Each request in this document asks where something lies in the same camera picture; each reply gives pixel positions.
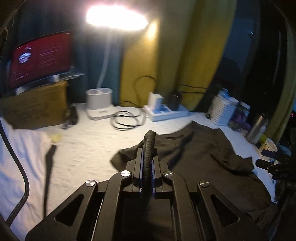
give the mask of cardboard box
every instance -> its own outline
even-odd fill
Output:
[[[67,109],[67,81],[0,99],[3,117],[15,129],[37,129],[63,123]]]

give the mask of black strap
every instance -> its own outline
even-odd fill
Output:
[[[52,163],[53,163],[53,155],[56,150],[57,146],[52,145],[49,149],[48,153],[45,157],[45,163],[46,163],[46,179],[45,179],[45,189],[44,189],[44,202],[43,202],[43,218],[46,217],[46,208],[47,208],[47,197],[48,197],[48,189],[49,189],[49,180],[50,180],[50,174],[52,172]]]

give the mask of white table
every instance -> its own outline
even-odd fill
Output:
[[[62,138],[56,145],[54,164],[49,186],[48,213],[54,210],[69,195],[71,195],[86,180],[94,179],[101,182],[109,179],[117,170],[113,168],[110,159],[119,149],[137,145],[147,131],[157,134],[169,134],[182,129],[191,121],[216,129],[220,128],[236,154],[242,158],[252,156],[253,163],[259,158],[252,146],[240,133],[232,131],[227,126],[217,126],[207,119],[204,113],[192,113],[190,116],[159,122],[146,119],[143,126],[129,131],[118,131],[110,125],[110,119],[90,120],[85,113],[85,104],[77,104],[78,124],[67,130],[61,126],[41,128],[49,134],[61,134]],[[117,107],[118,110],[128,110],[134,114],[139,109],[133,107]],[[131,124],[131,118],[120,118],[120,122]],[[274,200],[274,183],[267,171],[255,167],[254,173],[262,180]]]

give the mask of glowing light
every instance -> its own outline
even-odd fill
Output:
[[[100,27],[123,30],[140,30],[149,24],[143,15],[118,5],[93,6],[87,12],[86,21]]]

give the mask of white power strip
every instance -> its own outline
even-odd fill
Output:
[[[179,105],[176,111],[171,111],[164,104],[160,105],[159,111],[153,111],[148,105],[144,105],[144,109],[151,121],[163,121],[189,115],[189,111],[183,105]]]

